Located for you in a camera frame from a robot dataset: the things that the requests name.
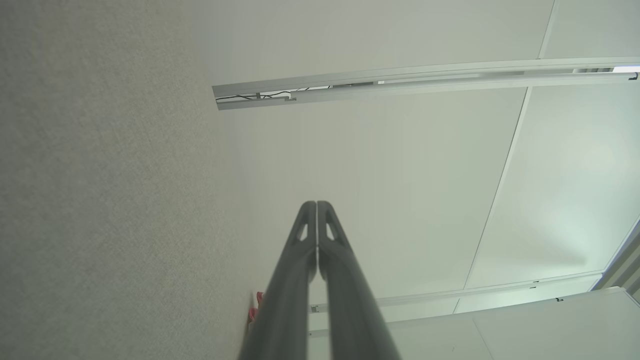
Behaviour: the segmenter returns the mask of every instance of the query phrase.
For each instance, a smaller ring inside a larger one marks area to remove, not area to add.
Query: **ceiling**
[[[629,46],[640,33],[629,15],[638,6],[232,1],[203,10],[197,16],[215,21],[194,28],[211,84],[223,85],[640,56]],[[576,85],[221,111],[241,162],[248,231],[259,239],[257,276],[266,286],[299,206],[311,199],[334,205],[376,298],[599,274],[640,215],[637,99],[635,84]],[[592,285],[577,279],[546,293]],[[447,313],[510,301],[452,299],[441,306]],[[321,279],[310,302],[326,302]]]

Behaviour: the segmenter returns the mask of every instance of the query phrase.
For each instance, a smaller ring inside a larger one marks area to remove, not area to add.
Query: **gray carpet wall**
[[[242,179],[182,6],[0,3],[0,358],[237,355]]]

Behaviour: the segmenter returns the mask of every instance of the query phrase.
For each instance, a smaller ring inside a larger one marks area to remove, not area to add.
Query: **wire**
[[[280,95],[280,94],[284,94],[284,93],[287,93],[287,94],[291,95],[290,91],[281,91],[281,92],[278,92],[278,93],[275,93],[275,94],[265,95],[265,96],[272,97],[272,96],[276,96],[276,95]]]
[[[280,94],[284,94],[284,93],[287,93],[287,94],[291,95],[290,91],[281,91],[281,92],[278,92],[278,93],[275,93],[275,94],[271,94],[271,95],[263,95],[264,96],[263,99],[265,99],[267,97],[273,98],[276,95],[280,95]],[[247,100],[254,100],[251,97],[247,97],[247,96],[243,96],[243,95],[233,95],[233,96],[227,96],[227,97],[219,97],[219,98],[216,99],[216,101],[224,100],[224,99],[235,99],[236,97],[242,97],[243,99],[247,99]]]
[[[236,98],[236,97],[242,97],[243,99],[253,100],[253,99],[252,99],[252,98],[250,98],[250,97],[246,97],[246,96],[242,96],[242,95],[233,95],[233,96],[227,96],[227,97],[219,97],[219,98],[217,98],[217,99],[216,99],[216,101],[218,101],[218,100],[223,100],[223,99],[234,99],[234,98]]]

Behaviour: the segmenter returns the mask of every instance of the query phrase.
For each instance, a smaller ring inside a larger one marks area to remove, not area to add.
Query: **black cable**
[[[276,96],[276,95],[280,95],[280,94],[284,94],[284,93],[287,93],[287,94],[291,95],[290,91],[281,91],[281,92],[278,92],[278,93],[275,93],[275,94],[265,95],[265,96],[272,97],[272,96]]]
[[[252,98],[250,98],[250,97],[246,97],[246,96],[242,96],[242,95],[233,95],[233,96],[227,96],[227,97],[219,97],[219,98],[217,98],[217,99],[216,99],[216,101],[218,101],[218,100],[222,100],[222,99],[234,99],[234,98],[236,98],[236,97],[242,97],[243,99],[253,100],[253,99],[252,99]]]

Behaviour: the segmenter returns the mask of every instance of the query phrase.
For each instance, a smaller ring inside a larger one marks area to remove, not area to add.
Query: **ceiling panel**
[[[464,285],[523,88],[221,111],[266,285],[298,208],[330,201],[376,298]],[[310,303],[326,303],[316,276]]]
[[[556,0],[543,58],[640,56],[640,1]]]
[[[553,0],[200,0],[212,85],[538,57]]]
[[[467,288],[604,270],[640,214],[640,86],[534,88]]]

